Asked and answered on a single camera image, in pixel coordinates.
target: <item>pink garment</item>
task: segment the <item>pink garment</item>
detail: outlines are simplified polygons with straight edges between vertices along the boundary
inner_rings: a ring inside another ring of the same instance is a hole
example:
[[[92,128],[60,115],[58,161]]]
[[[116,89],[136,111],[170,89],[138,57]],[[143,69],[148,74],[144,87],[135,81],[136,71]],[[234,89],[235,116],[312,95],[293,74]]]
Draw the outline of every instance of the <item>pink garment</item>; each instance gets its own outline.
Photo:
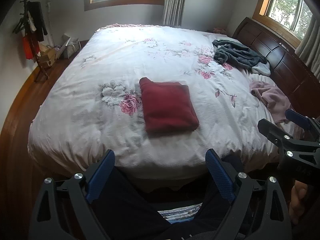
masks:
[[[292,109],[292,106],[278,87],[266,82],[254,81],[250,84],[250,93],[267,107],[275,123],[286,120],[284,113],[287,109]]]

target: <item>curtain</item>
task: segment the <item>curtain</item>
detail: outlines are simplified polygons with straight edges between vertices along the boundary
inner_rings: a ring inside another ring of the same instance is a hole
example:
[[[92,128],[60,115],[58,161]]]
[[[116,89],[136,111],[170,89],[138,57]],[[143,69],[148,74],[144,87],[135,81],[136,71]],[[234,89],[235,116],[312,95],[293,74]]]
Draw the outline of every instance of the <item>curtain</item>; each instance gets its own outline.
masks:
[[[320,81],[320,26],[314,16],[295,52]]]
[[[163,24],[180,26],[184,0],[164,0]]]

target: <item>wooden coat stand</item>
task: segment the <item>wooden coat stand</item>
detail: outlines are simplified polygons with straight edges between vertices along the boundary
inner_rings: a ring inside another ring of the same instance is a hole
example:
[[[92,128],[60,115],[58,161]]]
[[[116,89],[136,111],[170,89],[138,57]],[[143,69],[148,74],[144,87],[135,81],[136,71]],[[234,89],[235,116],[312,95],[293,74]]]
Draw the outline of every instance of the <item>wooden coat stand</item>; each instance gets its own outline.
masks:
[[[38,79],[41,72],[46,76],[46,79],[49,79],[49,75],[47,74],[46,69],[41,65],[41,63],[39,61],[39,58],[36,54],[34,42],[32,40],[32,31],[30,28],[30,21],[29,21],[29,17],[28,17],[28,7],[27,7],[28,0],[22,0],[20,2],[23,2],[24,12],[20,14],[20,15],[23,15],[23,17],[20,19],[18,25],[15,27],[13,32],[18,33],[21,30],[25,29],[25,35],[27,35],[28,43],[29,43],[33,58],[36,60],[36,62],[38,64],[38,68],[40,69],[40,71],[38,72],[38,74],[35,78],[35,82],[37,82],[37,79]]]

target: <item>blue gripper pad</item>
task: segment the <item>blue gripper pad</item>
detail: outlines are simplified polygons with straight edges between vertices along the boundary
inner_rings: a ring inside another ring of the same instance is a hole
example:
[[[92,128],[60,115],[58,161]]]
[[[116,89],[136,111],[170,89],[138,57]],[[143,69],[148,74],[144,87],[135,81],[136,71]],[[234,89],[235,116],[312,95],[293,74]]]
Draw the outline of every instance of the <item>blue gripper pad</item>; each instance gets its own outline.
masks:
[[[236,198],[233,192],[233,182],[211,150],[208,150],[205,154],[205,164],[221,196],[229,202],[232,202]]]
[[[109,178],[109,175],[115,166],[115,153],[109,151],[108,155],[101,161],[99,167],[87,183],[87,195],[85,196],[88,203],[99,198],[99,195]]]
[[[295,124],[297,124],[298,126],[300,126],[301,128],[303,128],[304,130],[310,130],[311,125],[309,123],[308,118],[306,118],[305,116],[298,114],[297,112],[288,109],[285,111],[285,117],[294,122]]]

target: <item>bedspread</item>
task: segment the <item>bedspread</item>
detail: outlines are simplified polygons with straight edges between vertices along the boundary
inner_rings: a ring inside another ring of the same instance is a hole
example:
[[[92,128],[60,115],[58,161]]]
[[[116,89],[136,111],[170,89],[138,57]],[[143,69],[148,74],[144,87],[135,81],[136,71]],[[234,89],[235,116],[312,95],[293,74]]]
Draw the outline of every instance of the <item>bedspread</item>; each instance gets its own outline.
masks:
[[[245,70],[213,60],[221,34],[159,26],[99,29],[52,87],[28,137],[40,167],[70,176],[107,149],[116,166],[139,179],[190,179],[207,171],[205,153],[241,157],[246,170],[262,168],[277,148],[258,132],[270,113],[250,94]],[[149,137],[139,79],[189,86],[200,126],[194,132]]]

